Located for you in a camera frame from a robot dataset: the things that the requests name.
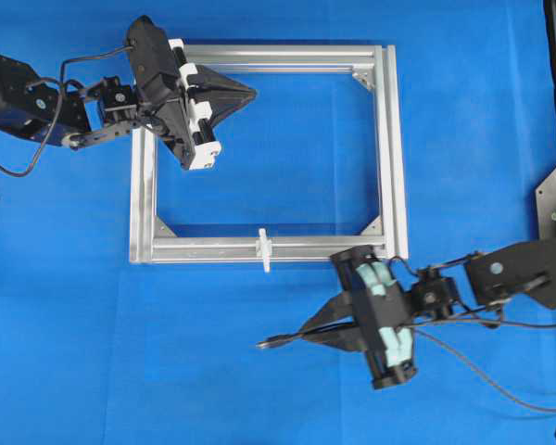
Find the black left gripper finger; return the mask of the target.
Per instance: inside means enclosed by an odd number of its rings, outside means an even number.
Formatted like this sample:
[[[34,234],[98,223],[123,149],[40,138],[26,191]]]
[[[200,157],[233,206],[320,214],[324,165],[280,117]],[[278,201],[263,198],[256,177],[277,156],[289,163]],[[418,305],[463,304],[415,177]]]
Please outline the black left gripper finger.
[[[199,129],[199,121],[196,132],[193,134],[195,139],[214,139],[213,128],[221,121],[227,119],[237,110],[244,108],[257,97],[255,89],[245,88],[234,89],[211,89],[195,88],[192,98],[195,102],[208,102],[211,107],[211,117],[205,118],[204,129]]]
[[[187,64],[184,67],[184,85],[186,89],[196,89],[198,92],[256,92],[255,89],[200,64]]]

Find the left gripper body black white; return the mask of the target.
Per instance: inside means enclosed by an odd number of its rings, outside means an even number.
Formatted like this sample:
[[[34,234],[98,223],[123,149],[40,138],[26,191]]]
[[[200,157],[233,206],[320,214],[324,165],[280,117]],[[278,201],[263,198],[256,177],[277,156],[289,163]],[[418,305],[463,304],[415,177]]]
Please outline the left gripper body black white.
[[[170,41],[143,15],[126,32],[127,52],[140,100],[140,115],[188,171],[207,170],[221,153],[210,127],[211,104],[190,95],[198,69],[187,61],[182,40]]]

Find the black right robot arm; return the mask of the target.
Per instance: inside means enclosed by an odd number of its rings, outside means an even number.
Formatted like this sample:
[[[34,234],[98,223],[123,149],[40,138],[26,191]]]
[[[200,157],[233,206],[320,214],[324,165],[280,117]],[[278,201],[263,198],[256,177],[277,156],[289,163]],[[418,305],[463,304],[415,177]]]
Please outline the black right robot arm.
[[[404,289],[368,245],[338,252],[330,260],[342,291],[310,317],[296,336],[363,353],[376,389],[408,382],[417,373],[411,324],[418,318],[448,321],[461,302],[454,279],[441,273],[451,264],[417,270],[416,282]],[[556,237],[469,254],[458,263],[476,303],[486,311],[499,311],[517,294],[556,310]]]

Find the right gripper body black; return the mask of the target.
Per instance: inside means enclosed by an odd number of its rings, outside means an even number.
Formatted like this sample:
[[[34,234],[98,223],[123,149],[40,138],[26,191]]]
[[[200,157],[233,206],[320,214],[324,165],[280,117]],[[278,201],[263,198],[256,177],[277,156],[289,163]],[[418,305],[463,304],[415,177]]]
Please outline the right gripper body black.
[[[362,352],[372,386],[391,388],[411,380],[414,334],[405,326],[411,320],[409,299],[371,246],[356,246],[330,256],[340,285],[349,297],[351,318],[360,331]]]

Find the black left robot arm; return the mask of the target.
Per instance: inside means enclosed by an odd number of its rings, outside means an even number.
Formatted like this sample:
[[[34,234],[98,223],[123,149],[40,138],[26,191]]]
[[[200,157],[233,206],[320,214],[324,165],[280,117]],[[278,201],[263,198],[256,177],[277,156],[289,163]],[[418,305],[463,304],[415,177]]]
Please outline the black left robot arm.
[[[0,132],[44,147],[79,150],[144,129],[159,138],[185,170],[212,167],[221,153],[214,128],[257,97],[255,89],[188,61],[183,44],[147,16],[129,27],[121,47],[93,57],[127,56],[134,83],[117,76],[85,86],[39,76],[28,64],[0,55]]]

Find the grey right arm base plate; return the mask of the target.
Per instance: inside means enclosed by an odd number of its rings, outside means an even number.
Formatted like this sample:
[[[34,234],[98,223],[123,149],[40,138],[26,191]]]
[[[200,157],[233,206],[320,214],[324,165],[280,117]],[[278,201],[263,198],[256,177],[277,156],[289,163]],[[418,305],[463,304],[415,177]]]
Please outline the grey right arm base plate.
[[[535,191],[537,232],[540,239],[556,236],[556,167]]]

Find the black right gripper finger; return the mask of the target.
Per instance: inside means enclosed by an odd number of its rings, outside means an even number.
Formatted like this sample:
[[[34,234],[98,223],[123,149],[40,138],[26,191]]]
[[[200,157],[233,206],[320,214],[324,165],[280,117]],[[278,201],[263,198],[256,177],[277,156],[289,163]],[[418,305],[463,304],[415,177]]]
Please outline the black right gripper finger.
[[[352,294],[343,291],[329,299],[299,328],[298,333],[303,336],[310,332],[317,332],[332,326],[346,324],[357,325],[353,315]]]
[[[368,349],[360,329],[354,324],[332,326],[325,330],[310,332],[303,335],[302,339],[346,352],[364,352]]]

